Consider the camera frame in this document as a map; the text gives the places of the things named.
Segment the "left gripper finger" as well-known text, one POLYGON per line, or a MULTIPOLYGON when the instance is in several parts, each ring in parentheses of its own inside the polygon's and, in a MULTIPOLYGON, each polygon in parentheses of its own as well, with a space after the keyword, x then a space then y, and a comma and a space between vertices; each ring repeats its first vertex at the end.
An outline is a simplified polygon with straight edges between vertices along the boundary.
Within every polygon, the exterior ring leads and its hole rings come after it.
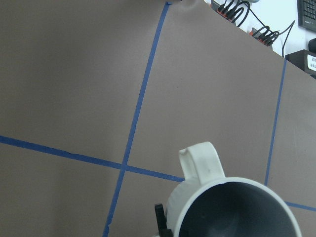
POLYGON ((155 214, 158 227, 158 237, 172 237, 173 233, 171 229, 167 228, 166 216, 161 203, 155 204, 155 214))

